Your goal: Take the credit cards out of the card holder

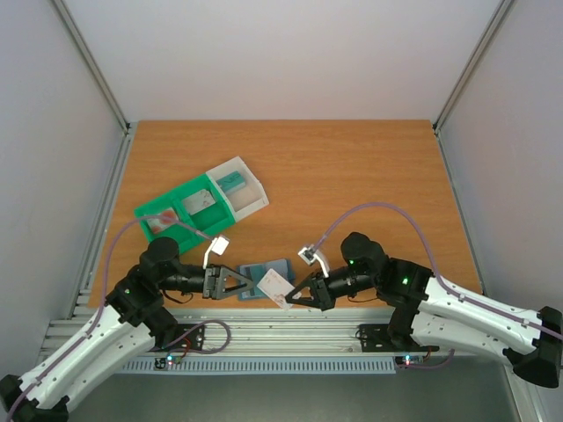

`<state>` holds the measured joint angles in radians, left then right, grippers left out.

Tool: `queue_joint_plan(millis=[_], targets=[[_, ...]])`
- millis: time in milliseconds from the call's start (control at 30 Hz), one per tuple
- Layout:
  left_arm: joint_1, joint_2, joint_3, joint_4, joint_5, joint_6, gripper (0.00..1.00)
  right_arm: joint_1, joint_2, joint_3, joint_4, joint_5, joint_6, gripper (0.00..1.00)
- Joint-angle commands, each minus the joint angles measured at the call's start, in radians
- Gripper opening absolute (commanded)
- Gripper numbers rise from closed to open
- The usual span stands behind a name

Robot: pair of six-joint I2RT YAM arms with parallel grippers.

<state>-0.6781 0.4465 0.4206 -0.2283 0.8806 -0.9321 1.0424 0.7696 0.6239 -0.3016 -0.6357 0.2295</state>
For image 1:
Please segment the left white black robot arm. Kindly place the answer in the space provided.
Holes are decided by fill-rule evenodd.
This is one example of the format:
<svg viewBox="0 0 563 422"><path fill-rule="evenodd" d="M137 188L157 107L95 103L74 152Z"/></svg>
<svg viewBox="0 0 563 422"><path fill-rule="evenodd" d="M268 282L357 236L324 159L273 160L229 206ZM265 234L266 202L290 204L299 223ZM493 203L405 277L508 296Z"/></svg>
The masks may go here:
<svg viewBox="0 0 563 422"><path fill-rule="evenodd" d="M10 421L66 421L106 378L140 353L169 351L186 340L165 307L170 291L223 300L253 289L254 282L228 266L179 260L178 243L150 242L101 307L63 346L23 375L1 381L1 404Z"/></svg>

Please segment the blue card holder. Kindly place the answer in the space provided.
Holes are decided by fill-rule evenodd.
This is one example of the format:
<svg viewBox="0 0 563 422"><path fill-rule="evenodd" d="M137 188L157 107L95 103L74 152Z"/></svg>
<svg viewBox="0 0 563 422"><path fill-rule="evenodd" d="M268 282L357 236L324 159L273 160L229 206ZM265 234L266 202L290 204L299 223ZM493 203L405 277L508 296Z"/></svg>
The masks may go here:
<svg viewBox="0 0 563 422"><path fill-rule="evenodd" d="M251 279L256 284L260 282L269 270L275 270L290 284L294 283L296 275L293 271L290 260L287 258L270 260L264 263L246 264L237 267L237 271L239 273L243 274L246 278ZM254 287L248 291L238 294L238 299L241 302L267 299L267 295L258 287Z"/></svg>

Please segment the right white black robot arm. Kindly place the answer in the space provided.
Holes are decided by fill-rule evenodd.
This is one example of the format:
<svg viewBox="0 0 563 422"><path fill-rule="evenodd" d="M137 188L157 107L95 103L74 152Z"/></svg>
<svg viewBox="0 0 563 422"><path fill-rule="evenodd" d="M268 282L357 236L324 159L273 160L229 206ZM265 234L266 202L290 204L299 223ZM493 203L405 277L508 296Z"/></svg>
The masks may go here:
<svg viewBox="0 0 563 422"><path fill-rule="evenodd" d="M562 314L520 309L460 287L414 262L389 257L353 232L341 243L345 266L311 273L285 296L291 304L333 309L338 298L374 289L392 307L386 339L397 352L448 349L486 356L539 387L559 387Z"/></svg>

